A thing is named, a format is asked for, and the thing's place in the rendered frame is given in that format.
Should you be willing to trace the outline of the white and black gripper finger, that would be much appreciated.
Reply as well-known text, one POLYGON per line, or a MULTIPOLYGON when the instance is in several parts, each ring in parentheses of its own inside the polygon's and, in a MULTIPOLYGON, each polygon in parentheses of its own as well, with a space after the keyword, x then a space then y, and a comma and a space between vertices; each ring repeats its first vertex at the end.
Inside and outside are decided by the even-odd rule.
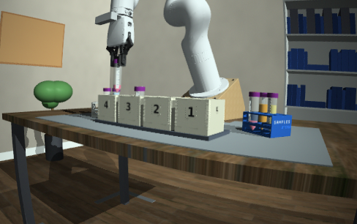
POLYGON ((132 46, 133 46, 133 42, 132 42, 131 36, 128 33, 127 44, 119 46, 120 54, 119 54, 118 66, 126 67, 126 57, 127 57, 128 51, 130 50, 130 48, 132 46))
POLYGON ((109 53, 110 53, 110 66, 113 67, 113 60, 119 59, 119 57, 117 56, 119 47, 118 46, 116 46, 116 47, 108 47, 107 46, 106 50, 109 51, 109 53), (114 49, 115 49, 115 51, 114 51, 114 49))

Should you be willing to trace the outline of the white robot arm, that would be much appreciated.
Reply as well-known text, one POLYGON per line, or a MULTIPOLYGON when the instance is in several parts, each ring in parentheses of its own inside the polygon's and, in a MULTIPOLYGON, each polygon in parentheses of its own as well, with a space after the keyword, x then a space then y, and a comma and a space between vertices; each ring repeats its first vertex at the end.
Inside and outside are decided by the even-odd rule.
MULTIPOLYGON (((139 0, 111 0, 110 12, 95 17, 95 24, 103 25, 117 20, 117 16, 133 17, 139 0)), ((175 27, 185 26, 181 47, 192 76, 194 86, 189 90, 193 98, 208 98, 222 93, 229 86, 225 78, 219 79, 211 46, 208 26, 211 10, 205 0, 166 0, 166 22, 175 27)))

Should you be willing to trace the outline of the blue tube rack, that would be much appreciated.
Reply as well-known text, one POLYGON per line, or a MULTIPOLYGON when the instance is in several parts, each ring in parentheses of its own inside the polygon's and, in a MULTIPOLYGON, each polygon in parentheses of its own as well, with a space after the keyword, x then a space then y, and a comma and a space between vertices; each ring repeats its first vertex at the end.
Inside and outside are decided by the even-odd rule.
POLYGON ((292 116, 280 113, 251 113, 249 111, 243 111, 243 124, 242 131, 250 132, 256 135, 262 135, 267 138, 278 138, 290 136, 292 124, 292 116), (271 117, 271 123, 266 122, 249 122, 249 113, 260 116, 271 117), (256 124, 257 123, 257 124, 256 124), (249 125, 256 126, 254 130, 251 130, 249 125), (260 129, 262 127, 263 129, 260 129), (265 128, 265 129, 264 129, 265 128), (269 131, 271 130, 271 132, 269 131))

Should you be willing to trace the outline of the purple tube cap with white dot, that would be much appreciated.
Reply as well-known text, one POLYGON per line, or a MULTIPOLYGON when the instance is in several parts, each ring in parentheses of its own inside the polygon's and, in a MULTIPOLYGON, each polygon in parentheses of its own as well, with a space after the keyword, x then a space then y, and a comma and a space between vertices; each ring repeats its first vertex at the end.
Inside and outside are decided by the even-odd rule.
POLYGON ((135 86, 135 96, 144 96, 144 91, 144 86, 135 86))

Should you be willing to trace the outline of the white tube rack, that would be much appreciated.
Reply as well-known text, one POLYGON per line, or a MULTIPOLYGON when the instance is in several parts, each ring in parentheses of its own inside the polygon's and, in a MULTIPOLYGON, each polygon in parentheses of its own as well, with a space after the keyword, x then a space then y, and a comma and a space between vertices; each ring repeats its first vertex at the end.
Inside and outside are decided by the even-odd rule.
POLYGON ((97 108, 96 108, 96 104, 97 102, 92 102, 91 103, 91 117, 97 117, 97 108), (92 104, 94 103, 94 104, 92 104))

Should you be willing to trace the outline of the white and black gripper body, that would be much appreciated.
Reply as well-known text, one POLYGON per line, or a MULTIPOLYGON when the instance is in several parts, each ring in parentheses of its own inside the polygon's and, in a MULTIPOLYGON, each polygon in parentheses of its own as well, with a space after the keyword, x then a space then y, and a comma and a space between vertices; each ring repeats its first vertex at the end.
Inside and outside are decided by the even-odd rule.
POLYGON ((128 33, 134 43, 133 19, 127 16, 117 16, 117 20, 111 22, 108 28, 107 46, 113 47, 127 44, 128 33), (126 42, 125 42, 126 40, 126 42))

